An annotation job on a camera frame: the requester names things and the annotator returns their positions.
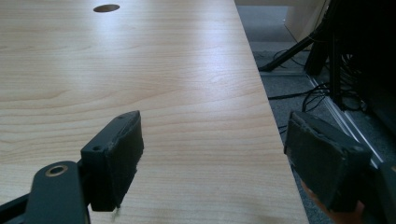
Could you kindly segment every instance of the desk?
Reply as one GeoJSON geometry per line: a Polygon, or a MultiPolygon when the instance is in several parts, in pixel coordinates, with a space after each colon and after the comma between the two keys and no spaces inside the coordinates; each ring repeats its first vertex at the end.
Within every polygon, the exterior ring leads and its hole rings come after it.
{"type": "Polygon", "coordinates": [[[0,203],[140,110],[145,151],[97,223],[307,223],[233,0],[0,2],[0,203]]]}

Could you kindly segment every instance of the light wood tabletop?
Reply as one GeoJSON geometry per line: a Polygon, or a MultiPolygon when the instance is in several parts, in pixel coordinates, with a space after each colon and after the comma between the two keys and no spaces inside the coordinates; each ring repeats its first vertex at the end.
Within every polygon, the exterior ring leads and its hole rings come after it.
{"type": "Polygon", "coordinates": [[[0,1],[0,204],[140,110],[145,149],[97,223],[307,223],[233,0],[0,1]]]}

